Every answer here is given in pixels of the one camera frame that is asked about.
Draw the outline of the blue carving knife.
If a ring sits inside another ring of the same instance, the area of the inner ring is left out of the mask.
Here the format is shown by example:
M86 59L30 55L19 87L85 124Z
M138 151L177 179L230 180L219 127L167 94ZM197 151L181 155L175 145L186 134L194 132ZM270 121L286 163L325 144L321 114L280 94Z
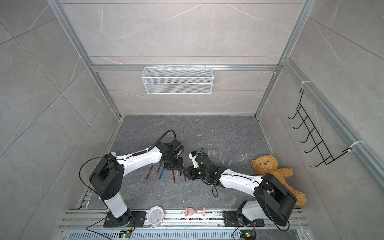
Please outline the blue carving knife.
M161 178L162 178L162 176L163 176L163 174L164 174L164 171L165 171L165 169L162 170L162 172L161 172L161 174L160 174L160 176L159 176L159 180L161 180Z

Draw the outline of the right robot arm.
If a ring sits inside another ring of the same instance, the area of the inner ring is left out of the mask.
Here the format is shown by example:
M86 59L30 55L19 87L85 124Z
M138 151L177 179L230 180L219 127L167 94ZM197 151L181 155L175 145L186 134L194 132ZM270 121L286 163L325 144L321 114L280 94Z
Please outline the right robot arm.
M254 201L243 201L234 215L239 226L248 226L255 220L269 219L276 226L286 227L296 205L295 195L272 174L249 176L216 166L202 151L189 154L193 165L183 173L189 180L201 179L212 187L214 196L217 187L235 189L255 197Z

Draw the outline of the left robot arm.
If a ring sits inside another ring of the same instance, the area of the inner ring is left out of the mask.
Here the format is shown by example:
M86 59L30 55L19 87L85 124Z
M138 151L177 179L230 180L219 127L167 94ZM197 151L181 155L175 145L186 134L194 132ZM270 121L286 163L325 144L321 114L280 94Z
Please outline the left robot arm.
M89 176L89 182L112 215L118 219L129 212L121 195L123 179L128 174L145 166L163 163L168 171L181 170L184 146L179 140L170 143L158 142L153 146L128 155L106 154Z

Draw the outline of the pink hourglass timer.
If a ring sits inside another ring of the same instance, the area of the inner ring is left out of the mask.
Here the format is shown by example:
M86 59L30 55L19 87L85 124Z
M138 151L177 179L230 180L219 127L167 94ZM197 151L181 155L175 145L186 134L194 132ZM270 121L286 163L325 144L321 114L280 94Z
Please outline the pink hourglass timer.
M206 216L206 208L201 207L201 208L191 208L191 207L186 207L185 208L185 216L193 216L193 215L201 215L203 217Z

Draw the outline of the brown teddy bear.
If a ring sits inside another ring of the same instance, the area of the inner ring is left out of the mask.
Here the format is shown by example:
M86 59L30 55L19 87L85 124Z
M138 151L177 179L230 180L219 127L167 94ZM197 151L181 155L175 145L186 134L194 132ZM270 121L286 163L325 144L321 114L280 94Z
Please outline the brown teddy bear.
M265 174L274 175L283 185L294 194L297 199L297 206L304 206L307 203L307 198L304 193L294 189L287 182L286 178L293 175L293 170L288 168L279 169L278 161L275 157L261 156L251 161L251 168L259 175Z

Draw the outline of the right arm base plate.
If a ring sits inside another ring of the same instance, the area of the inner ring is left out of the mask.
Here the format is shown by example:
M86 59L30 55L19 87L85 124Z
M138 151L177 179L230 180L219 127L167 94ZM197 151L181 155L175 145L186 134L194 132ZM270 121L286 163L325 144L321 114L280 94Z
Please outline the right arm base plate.
M253 221L248 220L242 214L238 214L237 211L223 211L223 218L225 227L240 227L240 226L254 226L264 227L265 222L263 219L255 219Z

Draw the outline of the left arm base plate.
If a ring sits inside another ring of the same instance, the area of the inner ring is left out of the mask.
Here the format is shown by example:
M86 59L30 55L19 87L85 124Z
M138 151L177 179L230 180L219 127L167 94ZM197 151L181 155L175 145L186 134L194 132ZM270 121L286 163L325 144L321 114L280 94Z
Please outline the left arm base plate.
M132 226L142 228L146 219L145 211L127 211L121 217L116 218L111 211L108 211L104 228L130 228Z

